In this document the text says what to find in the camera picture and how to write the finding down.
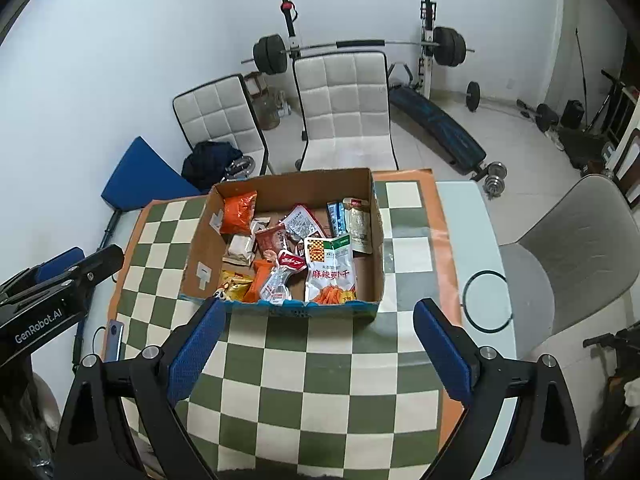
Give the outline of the yellow snack packet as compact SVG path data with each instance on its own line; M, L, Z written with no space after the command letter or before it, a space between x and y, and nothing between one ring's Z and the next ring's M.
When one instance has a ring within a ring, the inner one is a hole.
M242 302L252 283L249 275L222 270L214 295L222 300Z

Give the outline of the red white jinzai snack pouch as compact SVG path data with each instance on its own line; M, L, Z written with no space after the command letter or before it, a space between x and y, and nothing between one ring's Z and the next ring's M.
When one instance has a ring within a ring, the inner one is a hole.
M304 257L295 255L286 249L281 250L277 255L276 265L271 269L260 289L260 299L268 301L270 304L283 304L286 300L291 300L292 294L288 288L288 279L305 269L306 260Z

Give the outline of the orange snack packet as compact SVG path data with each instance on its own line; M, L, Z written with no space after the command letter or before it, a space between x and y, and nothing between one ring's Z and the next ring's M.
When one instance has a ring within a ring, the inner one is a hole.
M246 304L256 304L260 299L260 291L268 280L272 268L273 263L268 260L257 259L254 261L254 278L252 284L250 284L250 288L247 289L243 297L243 301Z
M255 214L257 192L252 191L224 200L224 216L220 227L221 234L250 235Z

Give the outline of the green white dried tofu pouch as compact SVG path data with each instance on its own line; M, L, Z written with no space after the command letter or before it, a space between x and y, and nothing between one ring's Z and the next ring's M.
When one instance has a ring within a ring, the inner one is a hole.
M306 237L305 301L346 304L356 300L356 272L348 234L333 238Z

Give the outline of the brown shrimp snack packet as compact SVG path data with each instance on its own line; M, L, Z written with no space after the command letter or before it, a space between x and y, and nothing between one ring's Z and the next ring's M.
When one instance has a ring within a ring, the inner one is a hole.
M275 263L282 250L288 250L286 229L282 223L255 233L256 242L262 258Z

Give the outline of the clear red-top snack pouch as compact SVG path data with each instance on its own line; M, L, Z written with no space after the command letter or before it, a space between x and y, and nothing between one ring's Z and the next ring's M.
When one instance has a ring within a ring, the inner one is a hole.
M367 200L345 197L343 200L345 226L355 252L368 254L373 250L371 235L371 206Z

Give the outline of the long blue snack bar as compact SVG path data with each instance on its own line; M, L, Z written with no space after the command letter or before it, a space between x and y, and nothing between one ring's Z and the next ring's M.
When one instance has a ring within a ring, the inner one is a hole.
M346 226L345 208L342 202L331 202L326 204L329 225L333 237L344 235L348 232Z

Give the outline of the red white label snack pouch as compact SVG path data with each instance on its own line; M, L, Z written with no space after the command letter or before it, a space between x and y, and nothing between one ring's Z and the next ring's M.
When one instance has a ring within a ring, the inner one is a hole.
M280 223L284 226L286 234L288 234L294 242L300 242L307 237L326 237L318 220L314 218L314 215L309 209L302 204L296 205Z

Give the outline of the white wafer packet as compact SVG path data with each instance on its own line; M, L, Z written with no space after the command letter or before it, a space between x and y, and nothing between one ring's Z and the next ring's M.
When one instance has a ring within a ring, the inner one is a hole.
M234 266L250 266L255 259L254 246L254 235L234 234L222 256L222 261Z

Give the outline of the blue smartphone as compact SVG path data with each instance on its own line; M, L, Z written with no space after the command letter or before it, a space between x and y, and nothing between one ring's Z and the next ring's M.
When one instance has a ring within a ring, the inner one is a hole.
M105 362L114 362L120 359L122 336L124 336L124 323L117 320L108 322L105 333Z

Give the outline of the green checkered table mat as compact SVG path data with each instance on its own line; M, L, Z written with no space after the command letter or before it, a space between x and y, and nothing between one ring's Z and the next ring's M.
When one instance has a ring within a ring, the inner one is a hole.
M416 479L456 414L413 328L423 298L457 315L444 212L428 170L378 177L384 294L374 318L228 316L176 411L219 477L258 469Z

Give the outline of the blue cushion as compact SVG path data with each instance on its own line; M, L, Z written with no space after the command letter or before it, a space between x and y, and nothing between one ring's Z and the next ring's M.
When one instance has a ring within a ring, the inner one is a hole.
M200 194L137 136L122 155L101 197L113 209L130 211L144 208L152 200L176 200Z

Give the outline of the open cardboard box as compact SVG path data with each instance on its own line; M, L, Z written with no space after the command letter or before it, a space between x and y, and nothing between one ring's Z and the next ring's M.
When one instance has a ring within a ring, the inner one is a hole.
M305 205L318 220L325 238L333 238L326 204L342 202L345 197L367 200L371 206L373 250L368 254L352 250L356 272L356 300L346 304L312 304L305 301L306 269L288 279L291 300L270 304L259 299L256 304L226 301L229 310L267 311L289 316L347 316L374 318L383 298L383 229L374 195L374 179L368 168L312 170L262 176L243 181L228 181L215 185L206 197L205 206L191 240L179 289L180 297L205 300L214 296L222 270L234 271L254 278L254 261L262 258L255 238L255 259L250 266L234 266L222 261L233 235L221 234L226 198L256 191L257 202L250 228L257 231L271 228L298 204ZM288 251L305 258L304 241L288 238Z

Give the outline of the dark blue clothing bundle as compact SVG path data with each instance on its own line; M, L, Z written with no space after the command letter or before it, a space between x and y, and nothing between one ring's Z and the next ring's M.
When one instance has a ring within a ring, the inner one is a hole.
M229 142L200 142L183 161L181 177L201 193L208 193L222 180L227 167L242 156Z

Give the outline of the grey plastic chair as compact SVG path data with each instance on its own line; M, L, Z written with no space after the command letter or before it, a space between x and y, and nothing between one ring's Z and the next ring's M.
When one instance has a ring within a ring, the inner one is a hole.
M524 359L631 288L639 276L639 228L617 186L592 174L500 255L516 356Z

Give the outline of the small chrome dumbbell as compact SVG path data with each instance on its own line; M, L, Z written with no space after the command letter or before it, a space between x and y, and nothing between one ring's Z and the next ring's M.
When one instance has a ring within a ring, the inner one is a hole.
M486 167L486 177L483 190L489 198L498 198L506 189L506 175L508 170L502 162L491 162Z

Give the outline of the black weight bench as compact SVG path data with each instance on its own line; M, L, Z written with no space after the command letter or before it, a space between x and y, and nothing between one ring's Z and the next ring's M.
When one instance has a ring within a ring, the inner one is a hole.
M390 88L388 94L390 104L421 129L427 143L438 146L439 153L459 174L475 174L476 180L483 175L484 148L454 118L406 84Z

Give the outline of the white quilted chair left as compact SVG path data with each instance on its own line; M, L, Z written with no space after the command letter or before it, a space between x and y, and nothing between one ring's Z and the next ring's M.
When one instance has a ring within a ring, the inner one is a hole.
M274 174L265 136L240 74L206 82L175 96L172 109L191 150L201 142L228 142L254 159L251 178Z

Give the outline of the white quilted chair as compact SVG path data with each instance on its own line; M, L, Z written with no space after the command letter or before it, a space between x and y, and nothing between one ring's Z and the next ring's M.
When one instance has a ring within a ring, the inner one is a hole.
M306 134L300 170L398 168L383 52L306 56L293 75Z
M172 109L191 150L201 142L228 142L254 159L251 178L274 174L265 136L240 74L206 82L175 96Z

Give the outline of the white quilted chair centre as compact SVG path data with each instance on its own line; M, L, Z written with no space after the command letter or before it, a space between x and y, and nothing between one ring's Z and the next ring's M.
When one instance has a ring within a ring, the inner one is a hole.
M398 168L383 52L306 56L293 75L306 134L300 170Z

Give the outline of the barbell with black plates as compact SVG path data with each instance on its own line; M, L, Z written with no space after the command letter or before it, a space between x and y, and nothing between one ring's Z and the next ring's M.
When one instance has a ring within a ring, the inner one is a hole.
M421 54L432 58L437 65L456 67L461 65L470 48L465 38L450 27L437 26L432 31L432 39L385 40L385 39L352 39L325 42L324 44L308 44L308 46L288 46L280 35L263 36L253 46L252 56L242 64L253 63L266 75L283 74L288 69L288 62L301 58L310 51L372 51L388 46L417 47Z

